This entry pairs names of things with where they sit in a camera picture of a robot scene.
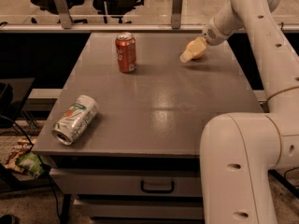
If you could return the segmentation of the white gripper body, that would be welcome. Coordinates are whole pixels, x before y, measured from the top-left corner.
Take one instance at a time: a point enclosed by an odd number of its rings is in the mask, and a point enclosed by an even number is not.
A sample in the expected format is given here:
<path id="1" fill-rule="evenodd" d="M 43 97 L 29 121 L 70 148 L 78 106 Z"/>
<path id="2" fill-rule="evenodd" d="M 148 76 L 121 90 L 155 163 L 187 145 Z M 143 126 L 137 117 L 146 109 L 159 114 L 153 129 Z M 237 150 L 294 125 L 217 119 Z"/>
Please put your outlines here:
<path id="1" fill-rule="evenodd" d="M 202 34 L 208 45 L 217 46 L 243 27 L 243 21 L 233 10 L 231 2 L 227 1 L 204 26 Z"/>

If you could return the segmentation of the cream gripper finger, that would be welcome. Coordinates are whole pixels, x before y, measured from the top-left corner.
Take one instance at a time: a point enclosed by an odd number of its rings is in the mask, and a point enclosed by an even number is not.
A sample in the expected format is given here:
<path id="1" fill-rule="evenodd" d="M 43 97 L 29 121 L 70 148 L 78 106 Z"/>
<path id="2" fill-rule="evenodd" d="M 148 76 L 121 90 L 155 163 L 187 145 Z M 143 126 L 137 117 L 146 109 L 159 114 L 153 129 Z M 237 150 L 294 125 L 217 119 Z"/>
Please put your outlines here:
<path id="1" fill-rule="evenodd" d="M 190 60 L 199 59 L 204 55 L 206 47 L 206 39 L 204 37 L 197 37 L 186 46 L 186 49 L 180 55 L 180 60 L 186 63 Z"/>

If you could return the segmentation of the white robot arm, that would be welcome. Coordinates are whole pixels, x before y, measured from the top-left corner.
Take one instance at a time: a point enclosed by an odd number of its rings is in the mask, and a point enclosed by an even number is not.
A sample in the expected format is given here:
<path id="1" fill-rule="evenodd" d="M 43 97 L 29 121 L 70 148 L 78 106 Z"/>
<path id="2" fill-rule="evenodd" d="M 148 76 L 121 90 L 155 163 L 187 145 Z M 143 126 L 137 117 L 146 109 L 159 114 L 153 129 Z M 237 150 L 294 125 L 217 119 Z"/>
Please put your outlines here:
<path id="1" fill-rule="evenodd" d="M 268 173 L 299 162 L 299 57 L 272 17 L 279 1 L 227 0 L 203 29 L 211 46 L 246 30 L 269 108 L 219 115 L 203 130 L 206 224 L 278 224 Z"/>

